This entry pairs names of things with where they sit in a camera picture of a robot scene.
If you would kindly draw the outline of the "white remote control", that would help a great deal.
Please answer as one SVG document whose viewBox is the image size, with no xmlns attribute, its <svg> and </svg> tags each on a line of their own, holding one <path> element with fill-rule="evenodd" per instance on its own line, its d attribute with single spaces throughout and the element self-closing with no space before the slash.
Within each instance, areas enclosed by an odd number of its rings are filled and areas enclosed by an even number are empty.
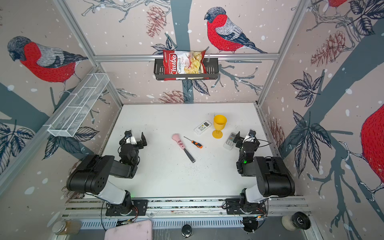
<svg viewBox="0 0 384 240">
<path fill-rule="evenodd" d="M 201 135 L 201 134 L 204 133 L 207 129 L 209 129 L 211 126 L 212 126 L 212 124 L 211 124 L 209 121 L 204 121 L 203 123 L 201 123 L 199 126 L 197 126 L 197 127 L 194 129 L 194 132 L 195 132 L 197 135 Z"/>
</svg>

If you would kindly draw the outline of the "orange black screwdriver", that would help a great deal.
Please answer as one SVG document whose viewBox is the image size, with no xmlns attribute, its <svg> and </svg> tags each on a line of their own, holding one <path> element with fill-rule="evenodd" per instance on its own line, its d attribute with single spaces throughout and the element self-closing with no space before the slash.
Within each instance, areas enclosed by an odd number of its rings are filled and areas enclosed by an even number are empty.
<svg viewBox="0 0 384 240">
<path fill-rule="evenodd" d="M 189 140 L 192 144 L 194 144 L 194 145 L 195 145 L 196 147 L 198 147 L 199 149 L 202 149 L 202 148 L 203 148 L 203 145 L 202 145 L 202 144 L 200 144 L 200 143 L 198 143 L 198 142 L 196 142 L 196 141 L 190 140 L 189 138 L 187 138 L 187 137 L 185 137 L 185 136 L 184 136 L 184 138 L 187 139 L 187 140 Z"/>
</svg>

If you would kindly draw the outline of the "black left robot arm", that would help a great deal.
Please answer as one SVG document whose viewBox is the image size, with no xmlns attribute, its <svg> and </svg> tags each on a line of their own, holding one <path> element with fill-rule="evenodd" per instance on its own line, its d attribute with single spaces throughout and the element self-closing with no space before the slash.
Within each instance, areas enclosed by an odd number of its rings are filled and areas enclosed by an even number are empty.
<svg viewBox="0 0 384 240">
<path fill-rule="evenodd" d="M 66 187 L 69 191 L 94 196 L 106 203 L 106 216 L 144 216 L 147 200 L 133 200 L 131 193 L 109 181 L 109 176 L 132 179 L 140 163 L 139 150 L 147 146 L 145 135 L 136 140 L 131 130 L 125 131 L 119 141 L 118 154 L 114 156 L 88 155 L 70 174 Z"/>
</svg>

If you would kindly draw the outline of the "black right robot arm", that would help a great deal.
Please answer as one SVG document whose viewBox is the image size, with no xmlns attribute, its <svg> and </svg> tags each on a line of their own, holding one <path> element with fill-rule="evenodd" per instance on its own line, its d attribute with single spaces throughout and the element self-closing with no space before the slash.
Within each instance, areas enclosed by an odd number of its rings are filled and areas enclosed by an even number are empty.
<svg viewBox="0 0 384 240">
<path fill-rule="evenodd" d="M 244 138 L 237 133 L 233 143 L 239 149 L 236 162 L 238 173 L 256 180 L 254 186 L 240 193 L 240 210 L 251 214 L 256 210 L 261 211 L 260 205 L 270 198 L 285 198 L 295 194 L 293 177 L 282 158 L 255 156 L 256 150 L 261 147 L 256 131 L 249 130 Z"/>
</svg>

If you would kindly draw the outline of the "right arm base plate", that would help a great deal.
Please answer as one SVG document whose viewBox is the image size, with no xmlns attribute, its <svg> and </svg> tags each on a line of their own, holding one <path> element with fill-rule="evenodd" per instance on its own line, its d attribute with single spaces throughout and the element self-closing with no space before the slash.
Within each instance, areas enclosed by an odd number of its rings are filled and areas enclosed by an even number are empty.
<svg viewBox="0 0 384 240">
<path fill-rule="evenodd" d="M 228 215 L 266 215 L 267 207 L 264 203 L 241 203 L 239 198 L 225 199 L 222 209 Z"/>
</svg>

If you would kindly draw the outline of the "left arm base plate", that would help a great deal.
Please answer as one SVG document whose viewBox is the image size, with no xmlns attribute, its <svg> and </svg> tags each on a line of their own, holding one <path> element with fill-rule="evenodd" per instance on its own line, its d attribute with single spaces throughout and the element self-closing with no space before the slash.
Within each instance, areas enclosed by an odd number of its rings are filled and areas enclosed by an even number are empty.
<svg viewBox="0 0 384 240">
<path fill-rule="evenodd" d="M 129 200 L 120 205 L 107 204 L 107 217 L 145 216 L 148 200 Z"/>
</svg>

